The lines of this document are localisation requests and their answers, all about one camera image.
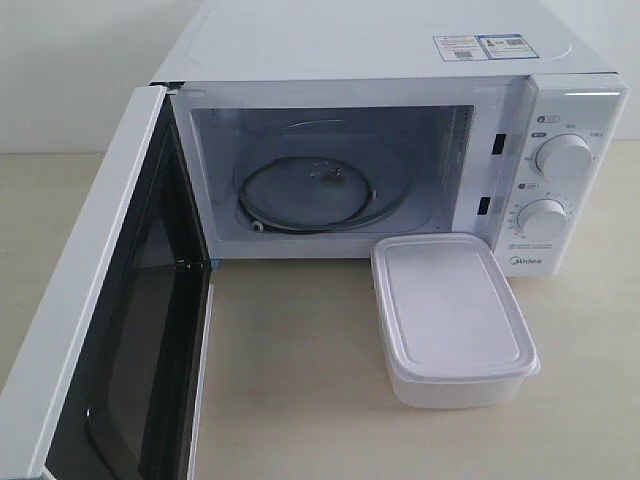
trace control panel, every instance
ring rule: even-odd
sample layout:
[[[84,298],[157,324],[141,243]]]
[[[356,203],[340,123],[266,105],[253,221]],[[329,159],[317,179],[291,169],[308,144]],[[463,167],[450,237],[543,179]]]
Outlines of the control panel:
[[[550,275],[562,259],[617,123],[627,87],[615,74],[540,75],[495,245],[506,275]]]

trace microwave door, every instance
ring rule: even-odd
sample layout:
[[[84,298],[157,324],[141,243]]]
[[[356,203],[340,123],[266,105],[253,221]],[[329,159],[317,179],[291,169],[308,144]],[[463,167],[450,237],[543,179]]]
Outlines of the microwave door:
[[[0,479],[187,478],[209,272],[166,89],[137,89],[0,396]]]

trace white wall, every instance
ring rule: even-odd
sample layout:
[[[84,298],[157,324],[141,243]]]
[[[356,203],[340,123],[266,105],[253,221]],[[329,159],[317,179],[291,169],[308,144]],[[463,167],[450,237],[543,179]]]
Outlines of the white wall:
[[[634,0],[543,1],[640,91]],[[103,151],[199,3],[0,0],[0,152]],[[640,139],[639,118],[640,94],[618,138]]]

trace label sticker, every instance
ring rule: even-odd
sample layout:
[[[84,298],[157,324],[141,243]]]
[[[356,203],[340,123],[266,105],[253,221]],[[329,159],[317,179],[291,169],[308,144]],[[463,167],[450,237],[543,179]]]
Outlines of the label sticker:
[[[475,35],[433,37],[445,62],[477,62],[489,60]]]
[[[491,60],[540,58],[520,34],[477,35],[478,42]]]

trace microwave top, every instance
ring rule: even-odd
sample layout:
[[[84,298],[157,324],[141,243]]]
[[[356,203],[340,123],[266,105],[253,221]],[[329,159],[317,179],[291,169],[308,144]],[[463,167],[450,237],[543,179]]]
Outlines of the microwave top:
[[[204,0],[153,83],[612,73],[537,0]]]

